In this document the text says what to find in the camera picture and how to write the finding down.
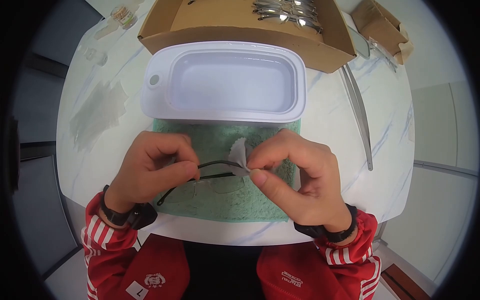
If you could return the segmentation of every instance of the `red jacket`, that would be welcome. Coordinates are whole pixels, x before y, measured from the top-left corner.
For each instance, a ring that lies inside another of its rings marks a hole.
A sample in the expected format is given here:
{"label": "red jacket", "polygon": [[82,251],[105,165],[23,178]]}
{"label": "red jacket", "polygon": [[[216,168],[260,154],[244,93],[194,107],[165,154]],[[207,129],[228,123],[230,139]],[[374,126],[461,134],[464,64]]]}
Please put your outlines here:
{"label": "red jacket", "polygon": [[[82,229],[88,298],[180,299],[190,279],[182,241],[151,234],[137,253],[136,230],[114,230],[97,216],[101,194],[88,204]],[[358,235],[347,246],[317,239],[264,247],[257,275],[265,297],[372,299],[381,270],[380,258],[372,256],[377,220],[359,210],[357,222]]]}

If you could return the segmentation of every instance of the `stacked eyeglasses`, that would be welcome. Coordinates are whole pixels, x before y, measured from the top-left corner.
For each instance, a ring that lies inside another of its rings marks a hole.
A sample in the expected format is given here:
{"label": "stacked eyeglasses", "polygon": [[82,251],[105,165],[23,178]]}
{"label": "stacked eyeglasses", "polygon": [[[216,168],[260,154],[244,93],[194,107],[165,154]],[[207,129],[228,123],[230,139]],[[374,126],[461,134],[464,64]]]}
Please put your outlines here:
{"label": "stacked eyeglasses", "polygon": [[316,8],[312,0],[259,0],[253,3],[258,13],[258,20],[265,20],[277,24],[292,21],[301,30],[310,33],[322,33],[322,26],[318,23]]}

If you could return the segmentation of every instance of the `gray cleaning cloth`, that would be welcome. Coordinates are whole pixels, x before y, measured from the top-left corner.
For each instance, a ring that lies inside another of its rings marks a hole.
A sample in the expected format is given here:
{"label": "gray cleaning cloth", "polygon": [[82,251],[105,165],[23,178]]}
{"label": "gray cleaning cloth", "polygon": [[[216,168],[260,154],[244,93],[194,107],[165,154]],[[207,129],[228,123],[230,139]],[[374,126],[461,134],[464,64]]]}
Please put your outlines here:
{"label": "gray cleaning cloth", "polygon": [[237,163],[241,166],[241,168],[239,168],[228,165],[229,171],[237,176],[248,176],[250,173],[250,169],[247,167],[247,158],[250,153],[252,153],[253,148],[245,143],[246,141],[247,139],[244,137],[236,140],[230,148],[230,154],[227,158],[228,161]]}

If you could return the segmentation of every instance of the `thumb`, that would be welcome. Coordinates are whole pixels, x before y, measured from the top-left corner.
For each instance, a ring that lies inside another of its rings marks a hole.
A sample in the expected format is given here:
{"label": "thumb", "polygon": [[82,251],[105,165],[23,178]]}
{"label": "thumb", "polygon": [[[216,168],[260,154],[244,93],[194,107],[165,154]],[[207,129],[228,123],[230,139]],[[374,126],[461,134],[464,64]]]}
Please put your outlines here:
{"label": "thumb", "polygon": [[191,161],[181,161],[156,171],[148,172],[148,187],[155,194],[182,185],[192,179],[198,172],[197,164]]}
{"label": "thumb", "polygon": [[303,214],[307,207],[305,196],[289,187],[280,177],[266,170],[250,171],[252,182],[292,220]]}

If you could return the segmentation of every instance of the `white stripe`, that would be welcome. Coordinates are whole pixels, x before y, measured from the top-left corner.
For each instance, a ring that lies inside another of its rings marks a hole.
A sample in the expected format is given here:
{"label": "white stripe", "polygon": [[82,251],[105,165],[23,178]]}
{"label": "white stripe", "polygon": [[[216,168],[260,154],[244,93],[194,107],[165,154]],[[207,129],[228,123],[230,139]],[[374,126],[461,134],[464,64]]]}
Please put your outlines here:
{"label": "white stripe", "polygon": [[100,222],[100,225],[98,226],[98,228],[96,230],[95,236],[93,237],[93,240],[95,241],[95,243],[98,243],[98,239],[102,235],[103,228],[105,228],[105,223]]}
{"label": "white stripe", "polygon": [[[87,247],[87,244],[85,244],[85,232],[86,232],[86,231],[87,231],[87,227],[85,226],[85,227],[82,228],[82,233],[81,233],[81,235],[80,235],[80,237],[81,237],[81,239],[82,239],[82,244],[83,244],[85,247]],[[89,255],[92,254],[92,249],[91,249],[91,248],[88,248],[88,247],[87,247],[87,249],[88,249],[88,251],[89,251],[89,254],[85,255],[84,260],[85,260],[85,266],[88,268],[87,256],[89,256]]]}
{"label": "white stripe", "polygon": [[92,297],[93,299],[95,300],[98,300],[97,296],[95,296],[94,294],[90,293],[89,291],[87,291],[87,295]]}
{"label": "white stripe", "polygon": [[376,280],[373,281],[372,283],[362,287],[362,292],[368,290],[369,288],[372,288],[374,285],[377,284],[377,282],[380,280],[380,276],[379,276],[379,273],[380,273],[380,268],[381,268],[381,262],[380,261],[377,261],[376,259],[374,259],[373,257],[369,257],[368,258],[369,261],[371,261],[372,263],[375,263],[375,272],[376,272]]}
{"label": "white stripe", "polygon": [[338,249],[333,251],[333,260],[336,264],[342,264],[342,262],[340,261],[340,257],[338,257]]}
{"label": "white stripe", "polygon": [[92,219],[90,220],[90,224],[88,225],[86,246],[87,246],[88,249],[91,249],[93,253],[90,253],[90,255],[85,257],[85,261],[86,261],[87,265],[90,263],[90,258],[96,254],[95,249],[92,248],[92,238],[91,238],[91,236],[92,236],[93,227],[95,227],[95,223],[96,223],[97,220],[98,220],[98,216],[94,215],[92,217]]}
{"label": "white stripe", "polygon": [[325,257],[327,258],[327,264],[333,265],[332,259],[330,258],[330,252],[332,252],[332,248],[327,248],[325,250]]}
{"label": "white stripe", "polygon": [[107,243],[110,241],[110,238],[113,235],[113,231],[114,231],[113,228],[109,227],[108,231],[107,231],[107,235],[103,239],[102,248],[105,249],[105,250],[107,249]]}
{"label": "white stripe", "polygon": [[343,248],[343,260],[345,261],[346,264],[353,264],[353,262],[350,260],[348,247]]}
{"label": "white stripe", "polygon": [[377,289],[377,286],[378,286],[378,282],[377,282],[377,285],[375,288],[372,288],[368,293],[366,293],[365,295],[363,295],[363,299],[367,298],[368,296],[370,296],[372,293],[375,292],[375,290]]}
{"label": "white stripe", "polygon": [[96,288],[93,286],[92,282],[90,281],[90,277],[88,276],[88,270],[87,270],[87,283],[88,283],[88,286],[90,287],[90,289],[93,292],[96,292]]}
{"label": "white stripe", "polygon": [[378,261],[376,259],[374,259],[373,257],[369,257],[368,258],[369,261],[371,261],[372,263],[375,264],[375,271],[372,275],[372,277],[368,280],[362,280],[360,282],[360,296],[359,296],[359,300],[362,300],[364,297],[363,297],[363,292],[364,292],[364,289],[363,289],[363,285],[367,282],[369,282],[370,280],[373,280],[376,276],[378,276],[378,273],[379,273],[379,264],[378,264]]}

